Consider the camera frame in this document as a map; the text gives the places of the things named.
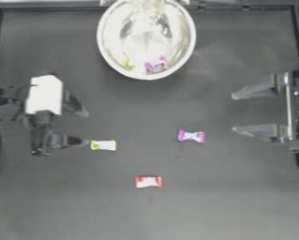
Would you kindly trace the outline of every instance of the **purple candy wrapper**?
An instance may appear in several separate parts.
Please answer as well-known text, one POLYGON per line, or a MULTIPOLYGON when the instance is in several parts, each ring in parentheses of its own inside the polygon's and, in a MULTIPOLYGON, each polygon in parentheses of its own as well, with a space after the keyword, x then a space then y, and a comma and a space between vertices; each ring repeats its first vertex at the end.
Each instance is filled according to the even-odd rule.
POLYGON ((144 67, 146 69, 148 74, 157 73, 168 69, 165 56, 160 55, 157 59, 152 60, 150 62, 146 62, 144 64, 144 67))
POLYGON ((196 132, 185 132, 183 129, 179 129, 177 131, 177 141, 196 141, 199 143, 204 142, 204 132, 196 131, 196 132))

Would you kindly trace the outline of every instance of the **black table surface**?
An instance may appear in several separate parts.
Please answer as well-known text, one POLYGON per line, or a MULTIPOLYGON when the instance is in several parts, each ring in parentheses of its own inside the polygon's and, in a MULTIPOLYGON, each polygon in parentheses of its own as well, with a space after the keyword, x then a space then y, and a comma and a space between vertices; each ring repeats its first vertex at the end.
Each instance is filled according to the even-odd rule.
POLYGON ((259 76, 291 69, 289 13, 191 13, 197 42, 185 66, 153 82, 129 80, 96 47, 100 11, 6 12, 0 85, 53 70, 89 110, 56 129, 116 140, 117 151, 29 155, 29 133, 0 124, 0 240, 299 240, 299 170, 284 146, 232 126, 285 122, 281 97, 232 101, 259 76), (176 131, 207 142, 179 143, 176 131), (161 189, 133 187, 162 176, 161 189))

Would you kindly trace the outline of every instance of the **wrapped candy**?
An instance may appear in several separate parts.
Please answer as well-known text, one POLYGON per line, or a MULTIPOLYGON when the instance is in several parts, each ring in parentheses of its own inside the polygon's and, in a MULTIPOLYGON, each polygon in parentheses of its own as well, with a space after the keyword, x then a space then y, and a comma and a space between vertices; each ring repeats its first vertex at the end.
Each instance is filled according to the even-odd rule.
POLYGON ((183 129, 179 129, 177 131, 177 141, 196 141, 199 143, 204 142, 204 132, 196 131, 196 132, 185 132, 183 129))
POLYGON ((116 151, 116 141, 96 141, 90 140, 89 144, 90 150, 108 150, 108 151, 116 151))
POLYGON ((161 176, 136 176, 134 177, 134 187, 146 188, 146 187, 162 187, 162 177, 161 176))
POLYGON ((152 60, 150 62, 146 62, 144 64, 144 67, 148 74, 153 74, 168 69, 165 56, 160 55, 157 59, 152 60))

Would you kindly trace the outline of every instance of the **yellow candy wrapper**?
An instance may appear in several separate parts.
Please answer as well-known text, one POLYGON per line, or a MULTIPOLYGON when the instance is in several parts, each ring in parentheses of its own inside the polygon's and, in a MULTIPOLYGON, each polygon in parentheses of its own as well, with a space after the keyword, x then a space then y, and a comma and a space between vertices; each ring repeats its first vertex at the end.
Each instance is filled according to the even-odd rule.
POLYGON ((89 144, 90 150, 108 150, 108 151, 116 151, 116 141, 96 141, 90 140, 89 144))

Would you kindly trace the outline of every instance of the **metal bowl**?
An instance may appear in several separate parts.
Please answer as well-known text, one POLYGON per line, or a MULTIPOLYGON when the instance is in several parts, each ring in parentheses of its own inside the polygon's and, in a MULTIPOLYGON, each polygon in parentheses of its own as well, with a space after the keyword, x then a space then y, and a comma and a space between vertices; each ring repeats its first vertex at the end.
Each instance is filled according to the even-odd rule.
POLYGON ((173 0, 118 0, 97 26, 97 46, 110 67, 126 77, 156 80, 187 62, 195 26, 173 0))

